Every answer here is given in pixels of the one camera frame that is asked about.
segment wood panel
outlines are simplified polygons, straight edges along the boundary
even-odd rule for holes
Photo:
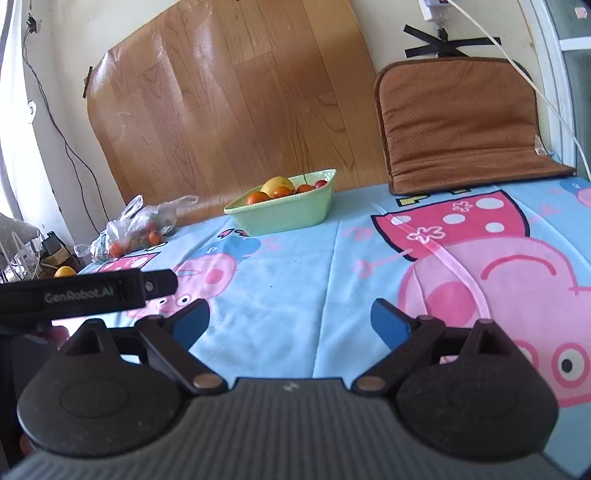
[[[385,183],[374,79],[349,0],[181,0],[105,54],[88,113],[126,201],[207,218],[274,175]]]

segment lemon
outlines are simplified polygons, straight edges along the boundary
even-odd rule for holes
[[[54,278],[60,278],[60,277],[73,277],[74,275],[76,275],[76,270],[74,270],[72,267],[60,267],[56,274],[53,275]]]
[[[261,191],[273,198],[273,192],[279,187],[287,187],[292,192],[296,189],[289,179],[285,177],[273,177],[271,180],[267,180],[267,183],[262,186]]]

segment green bowl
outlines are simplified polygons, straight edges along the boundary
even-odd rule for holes
[[[231,216],[250,236],[267,233],[285,232],[322,223],[332,204],[333,186],[336,170],[321,170],[297,177],[290,177],[297,188],[306,183],[314,185],[318,180],[328,183],[322,188],[310,192],[298,193],[266,202],[246,205],[246,199],[262,185],[246,192],[224,208],[224,213]]]

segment plastic bag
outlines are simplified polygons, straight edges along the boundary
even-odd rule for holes
[[[91,245],[76,245],[79,257],[91,255],[96,263],[113,260],[124,255],[154,247],[172,232],[178,218],[197,205],[199,198],[187,195],[158,206],[143,207],[141,195],[134,198],[119,219],[107,223],[107,227]]]

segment brown cushion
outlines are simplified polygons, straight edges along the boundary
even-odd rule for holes
[[[394,63],[378,76],[375,100],[392,193],[574,173],[536,154],[535,92],[505,60]]]

